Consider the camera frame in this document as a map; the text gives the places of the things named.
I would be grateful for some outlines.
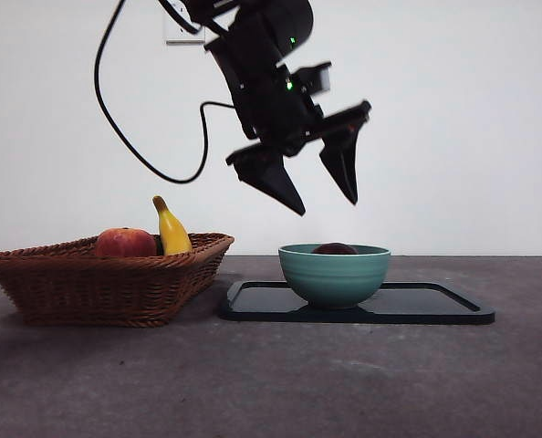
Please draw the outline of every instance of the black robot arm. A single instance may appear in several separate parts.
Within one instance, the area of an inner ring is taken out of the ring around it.
[[[369,102],[363,100],[325,117],[312,96],[329,89],[331,63],[295,73],[281,64],[311,34],[314,17],[309,1],[182,0],[192,23],[168,0],[158,1],[186,31],[195,34],[205,26],[216,34],[205,49],[224,74],[246,138],[258,140],[226,159],[235,167],[239,180],[304,214],[304,204],[287,175],[283,157],[295,156],[306,143],[322,139],[322,163],[345,196],[356,203],[356,142],[369,119]],[[227,29],[215,22],[234,9],[235,19]]]

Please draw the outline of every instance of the table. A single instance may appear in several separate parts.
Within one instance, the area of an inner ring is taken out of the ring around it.
[[[387,281],[439,281],[493,324],[235,322],[228,255],[162,328],[28,327],[0,290],[0,437],[542,437],[542,257],[394,256]]]

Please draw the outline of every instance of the wicker basket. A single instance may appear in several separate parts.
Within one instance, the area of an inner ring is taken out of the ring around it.
[[[158,327],[209,287],[234,241],[190,234],[193,250],[152,257],[97,257],[90,237],[0,252],[0,286],[28,325]]]

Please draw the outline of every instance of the apple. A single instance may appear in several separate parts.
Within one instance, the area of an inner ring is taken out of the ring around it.
[[[95,243],[95,256],[156,256],[155,237],[138,228],[109,228]]]
[[[336,254],[336,255],[351,255],[358,254],[359,252],[350,245],[341,244],[339,242],[332,242],[331,244],[324,244],[314,248],[313,254]]]

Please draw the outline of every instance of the bowl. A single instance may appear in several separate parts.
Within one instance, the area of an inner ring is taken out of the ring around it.
[[[379,290],[389,268],[390,250],[350,245],[358,254],[313,254],[320,245],[279,248],[279,263],[287,284],[311,306],[352,308]]]

